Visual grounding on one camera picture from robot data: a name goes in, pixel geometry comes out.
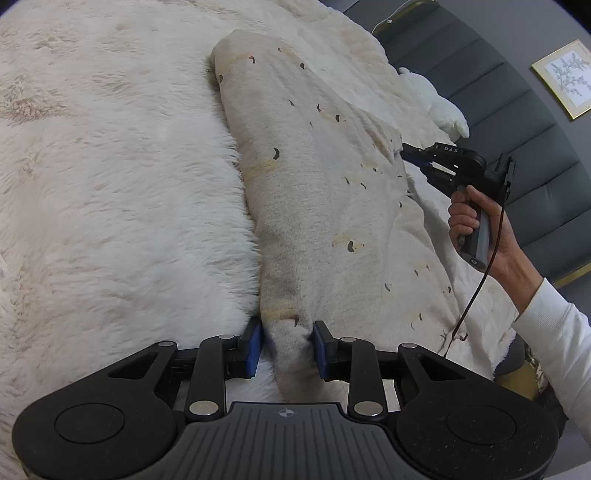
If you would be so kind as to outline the person's right hand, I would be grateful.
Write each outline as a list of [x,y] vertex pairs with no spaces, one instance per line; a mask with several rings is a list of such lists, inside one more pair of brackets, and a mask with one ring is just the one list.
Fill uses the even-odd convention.
[[448,223],[455,249],[460,251],[461,236],[468,236],[480,227],[477,212],[470,203],[478,205],[482,213],[489,215],[492,241],[496,241],[498,247],[489,275],[502,286],[522,314],[543,283],[543,277],[519,246],[501,206],[473,186],[457,191],[451,197]]

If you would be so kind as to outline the white sleeved right forearm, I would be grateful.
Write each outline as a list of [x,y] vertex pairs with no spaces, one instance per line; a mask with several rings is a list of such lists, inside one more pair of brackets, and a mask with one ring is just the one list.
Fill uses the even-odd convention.
[[544,280],[513,328],[530,346],[566,416],[589,440],[588,317]]

